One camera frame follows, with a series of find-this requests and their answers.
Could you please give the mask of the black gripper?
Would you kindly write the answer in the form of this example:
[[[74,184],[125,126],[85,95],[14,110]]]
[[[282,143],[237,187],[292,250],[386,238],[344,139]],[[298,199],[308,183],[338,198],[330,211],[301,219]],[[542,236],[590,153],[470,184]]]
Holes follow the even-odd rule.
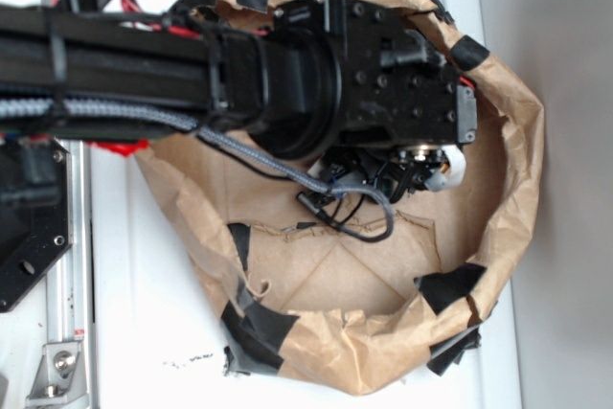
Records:
[[[395,159],[378,150],[332,148],[314,167],[317,177],[328,184],[371,186],[392,204],[407,194],[455,188],[463,182],[465,170],[465,154],[456,145],[419,146]]]

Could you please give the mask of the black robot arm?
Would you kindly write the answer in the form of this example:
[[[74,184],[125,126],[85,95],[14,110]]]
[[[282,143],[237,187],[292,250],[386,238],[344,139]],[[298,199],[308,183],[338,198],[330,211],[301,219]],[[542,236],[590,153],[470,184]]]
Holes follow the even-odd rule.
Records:
[[[474,93],[425,36],[363,0],[293,0],[268,30],[135,13],[1,11],[1,179],[9,207],[53,205],[53,137],[134,146],[197,137],[327,201],[384,211],[455,185],[476,137]]]

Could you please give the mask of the black hexagonal robot base plate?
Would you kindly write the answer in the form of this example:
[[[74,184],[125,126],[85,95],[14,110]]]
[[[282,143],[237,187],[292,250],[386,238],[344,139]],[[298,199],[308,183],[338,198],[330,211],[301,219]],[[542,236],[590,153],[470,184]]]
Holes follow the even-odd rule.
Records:
[[[57,141],[1,145],[1,311],[71,247],[70,154]]]

